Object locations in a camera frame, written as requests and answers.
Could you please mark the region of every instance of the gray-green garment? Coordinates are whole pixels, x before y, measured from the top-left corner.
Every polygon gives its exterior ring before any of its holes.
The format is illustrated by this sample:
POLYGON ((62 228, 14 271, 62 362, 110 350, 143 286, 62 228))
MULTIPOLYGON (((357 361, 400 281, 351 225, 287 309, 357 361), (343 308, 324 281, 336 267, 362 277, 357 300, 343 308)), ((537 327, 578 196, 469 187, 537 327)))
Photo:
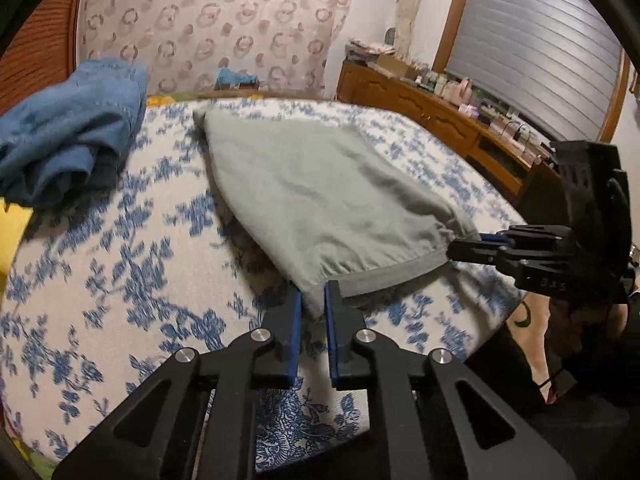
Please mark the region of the gray-green garment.
POLYGON ((209 142, 213 177, 238 221, 324 310, 324 284, 345 298, 397 285, 447 261, 471 219, 376 153, 355 127, 194 113, 209 142))

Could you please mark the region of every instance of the silver screw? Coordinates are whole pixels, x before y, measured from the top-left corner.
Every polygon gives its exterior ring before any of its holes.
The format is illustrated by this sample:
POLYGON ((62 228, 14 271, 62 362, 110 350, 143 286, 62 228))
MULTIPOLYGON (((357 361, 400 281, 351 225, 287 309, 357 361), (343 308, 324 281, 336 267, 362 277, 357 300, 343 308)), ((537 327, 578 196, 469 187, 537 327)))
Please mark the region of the silver screw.
POLYGON ((251 339, 261 343, 263 341, 267 341, 268 338, 271 337, 271 332, 269 332, 266 328, 256 328, 253 332, 251 332, 251 339))
POLYGON ((361 343, 371 343, 376 340, 376 333, 368 328, 363 328, 356 332, 356 339, 361 343))
POLYGON ((431 359, 436 361, 439 365, 447 365, 453 359, 453 355, 446 348, 436 348, 431 352, 431 359))
POLYGON ((196 358, 196 351, 193 348, 180 348, 175 353, 175 360, 179 363, 190 363, 196 358))

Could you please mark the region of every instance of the blue denim garment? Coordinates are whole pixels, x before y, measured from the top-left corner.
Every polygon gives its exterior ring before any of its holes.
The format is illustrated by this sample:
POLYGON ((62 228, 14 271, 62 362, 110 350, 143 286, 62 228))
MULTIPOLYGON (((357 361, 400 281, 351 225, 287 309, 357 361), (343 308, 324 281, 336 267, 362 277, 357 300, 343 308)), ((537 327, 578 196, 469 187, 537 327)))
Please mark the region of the blue denim garment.
POLYGON ((0 196, 30 207, 110 189, 146 108, 146 69, 85 61, 0 116, 0 196))

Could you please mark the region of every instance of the bed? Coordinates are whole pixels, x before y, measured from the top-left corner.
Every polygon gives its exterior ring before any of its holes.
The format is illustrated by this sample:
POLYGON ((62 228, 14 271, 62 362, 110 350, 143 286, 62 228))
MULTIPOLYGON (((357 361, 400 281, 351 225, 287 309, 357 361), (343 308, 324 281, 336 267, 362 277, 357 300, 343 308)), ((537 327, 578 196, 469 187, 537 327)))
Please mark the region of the bed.
MULTIPOLYGON (((284 280, 209 178, 192 120, 202 105, 149 107, 117 190, 32 219, 0 309, 0 395, 26 455, 59 461, 174 351, 223 348, 282 300, 284 280)), ((307 100, 213 105, 257 121, 352 124, 481 232, 522 222, 479 173, 399 114, 307 100)), ((402 348, 445 347, 464 360, 522 296, 492 267, 455 263, 360 307, 368 326, 402 348)), ((366 393, 330 386, 323 323, 304 323, 296 386, 262 392, 257 423, 259 470, 367 430, 366 393)))

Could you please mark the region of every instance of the window blind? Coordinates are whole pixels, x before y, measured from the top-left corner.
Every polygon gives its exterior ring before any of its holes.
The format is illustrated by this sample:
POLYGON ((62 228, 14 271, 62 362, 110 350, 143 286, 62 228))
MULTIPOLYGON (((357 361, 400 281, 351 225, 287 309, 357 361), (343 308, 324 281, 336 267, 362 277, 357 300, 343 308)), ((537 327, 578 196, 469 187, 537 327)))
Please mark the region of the window blind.
POLYGON ((447 72, 560 140, 597 140, 621 54, 588 0, 466 0, 447 72))

